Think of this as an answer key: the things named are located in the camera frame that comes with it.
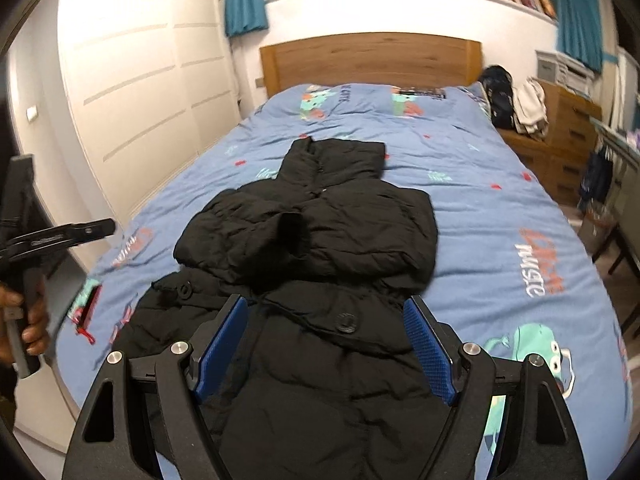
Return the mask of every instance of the blue duvet cover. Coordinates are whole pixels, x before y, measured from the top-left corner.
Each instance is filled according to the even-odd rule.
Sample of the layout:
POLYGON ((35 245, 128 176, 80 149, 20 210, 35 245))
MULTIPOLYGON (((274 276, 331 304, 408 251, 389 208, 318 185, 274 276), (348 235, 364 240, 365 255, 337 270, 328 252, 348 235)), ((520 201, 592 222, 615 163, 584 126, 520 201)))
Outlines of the blue duvet cover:
MULTIPOLYGON (((176 177, 91 273, 103 287, 88 333, 78 334, 71 319, 60 331, 58 366, 78 405, 136 301, 151 281, 177 270, 175 242, 216 193, 274 178, 299 137, 376 140, 386 144, 383 178, 431 195, 440 232, 434 279, 422 295, 431 311, 494 356, 542 355, 574 418, 589 478, 605 479, 625 449, 632 413, 625 346, 607 293, 562 212, 502 141, 481 100, 466 89, 445 94, 407 96, 363 84, 290 88, 176 177)), ((495 397, 478 479, 486 477, 502 407, 495 397)), ((172 469, 164 460, 162 468, 172 469)))

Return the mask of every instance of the finger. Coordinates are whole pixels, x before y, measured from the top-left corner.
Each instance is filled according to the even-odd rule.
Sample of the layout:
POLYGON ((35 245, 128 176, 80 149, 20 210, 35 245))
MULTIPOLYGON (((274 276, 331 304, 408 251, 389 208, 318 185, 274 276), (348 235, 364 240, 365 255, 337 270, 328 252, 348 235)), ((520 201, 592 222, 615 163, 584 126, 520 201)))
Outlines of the finger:
POLYGON ((20 306, 24 298, 17 292, 12 291, 4 285, 0 285, 0 307, 20 306))
POLYGON ((45 316, 36 324, 28 326, 22 332, 22 340, 25 343, 35 343, 47 333, 47 324, 49 316, 45 316))
POLYGON ((11 365, 14 362, 14 355, 11 352, 9 341, 4 339, 0 342, 0 363, 11 365))
POLYGON ((44 283, 44 276, 41 277, 38 280, 38 283, 36 284, 36 292, 40 295, 40 296, 44 296, 46 293, 46 288, 45 288, 45 283, 44 283))
POLYGON ((48 333, 45 332, 44 336, 37 340, 35 343, 30 344, 27 347, 27 353, 29 355, 40 355, 44 354, 44 352, 49 348, 49 343, 51 338, 48 333))
POLYGON ((44 298, 38 298, 37 301, 29 307, 27 321, 30 325, 35 325, 46 315, 47 303, 44 301, 44 298))

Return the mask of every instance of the jacket sleeve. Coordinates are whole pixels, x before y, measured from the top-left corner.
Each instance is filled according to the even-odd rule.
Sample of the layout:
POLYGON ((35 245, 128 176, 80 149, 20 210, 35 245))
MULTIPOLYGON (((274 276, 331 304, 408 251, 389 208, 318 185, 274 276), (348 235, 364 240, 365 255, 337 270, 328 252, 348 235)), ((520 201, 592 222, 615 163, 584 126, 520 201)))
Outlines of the jacket sleeve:
POLYGON ((299 212, 252 193, 226 190, 191 219, 174 257, 228 283, 252 283, 286 272, 306 257, 309 247, 299 212))
POLYGON ((0 416, 10 431, 14 429, 15 422, 15 385, 18 382, 17 374, 13 367, 0 364, 0 416))

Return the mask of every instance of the blue gripper pad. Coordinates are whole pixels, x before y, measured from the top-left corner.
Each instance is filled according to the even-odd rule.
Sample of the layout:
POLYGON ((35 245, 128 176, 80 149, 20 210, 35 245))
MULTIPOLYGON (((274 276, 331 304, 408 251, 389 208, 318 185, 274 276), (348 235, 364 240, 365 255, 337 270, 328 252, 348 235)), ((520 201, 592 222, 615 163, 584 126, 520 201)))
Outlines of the blue gripper pad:
POLYGON ((404 302, 403 317, 404 331, 429 380, 431 391, 447 406, 451 406, 456 398, 456 390, 453 387, 449 358, 413 300, 404 302))
POLYGON ((245 298, 240 298, 231 309, 207 351, 200 360, 200 381, 194 388, 198 403, 214 394, 225 376, 249 319, 245 298))

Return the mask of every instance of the black handle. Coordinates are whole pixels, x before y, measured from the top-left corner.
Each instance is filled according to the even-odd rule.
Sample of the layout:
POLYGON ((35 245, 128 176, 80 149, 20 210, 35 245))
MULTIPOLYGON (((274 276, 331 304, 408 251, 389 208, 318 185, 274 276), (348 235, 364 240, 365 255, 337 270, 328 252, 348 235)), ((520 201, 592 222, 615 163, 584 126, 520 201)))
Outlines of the black handle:
POLYGON ((5 308, 4 321, 7 336, 18 368, 18 377, 24 379, 40 370, 40 359, 27 354, 27 345, 22 341, 22 332, 29 325, 28 311, 38 299, 36 285, 42 274, 39 267, 16 269, 4 277, 7 286, 24 296, 24 302, 18 308, 5 308))
POLYGON ((587 140, 587 136, 585 134, 576 132, 575 130, 569 130, 569 135, 571 135, 572 137, 577 137, 580 140, 587 140))
POLYGON ((587 112, 583 112, 580 108, 576 108, 574 106, 574 114, 580 115, 580 117, 584 117, 585 119, 589 119, 591 116, 587 112))
POLYGON ((562 170, 565 173, 571 173, 571 174, 574 174, 574 175, 580 175, 580 170, 578 170, 577 168, 572 168, 571 166, 568 166, 566 164, 562 165, 562 170))

